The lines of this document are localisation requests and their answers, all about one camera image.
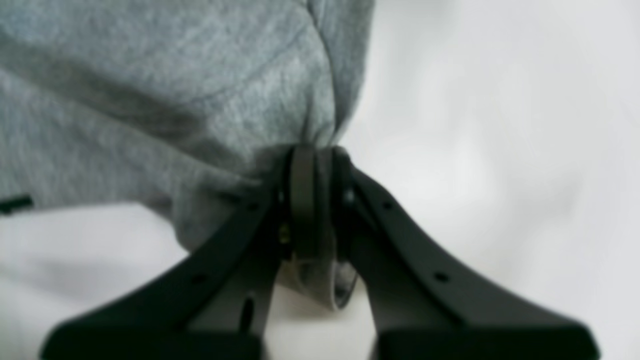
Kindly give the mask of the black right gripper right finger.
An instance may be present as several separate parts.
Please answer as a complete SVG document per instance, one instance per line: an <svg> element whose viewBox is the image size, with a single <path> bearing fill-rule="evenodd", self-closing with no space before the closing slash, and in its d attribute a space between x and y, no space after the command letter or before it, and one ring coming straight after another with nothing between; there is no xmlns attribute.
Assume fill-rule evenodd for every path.
<svg viewBox="0 0 640 360"><path fill-rule="evenodd" d="M333 150L339 255L366 286L374 360L598 360L589 328L450 255L391 194Z"/></svg>

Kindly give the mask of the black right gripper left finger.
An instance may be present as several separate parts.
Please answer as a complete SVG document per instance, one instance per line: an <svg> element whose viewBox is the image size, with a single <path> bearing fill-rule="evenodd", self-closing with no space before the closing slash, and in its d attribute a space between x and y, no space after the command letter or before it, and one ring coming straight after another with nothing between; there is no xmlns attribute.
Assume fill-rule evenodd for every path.
<svg viewBox="0 0 640 360"><path fill-rule="evenodd" d="M291 148L197 251L121 298L58 325L44 360L260 360L284 262L315 260L316 151Z"/></svg>

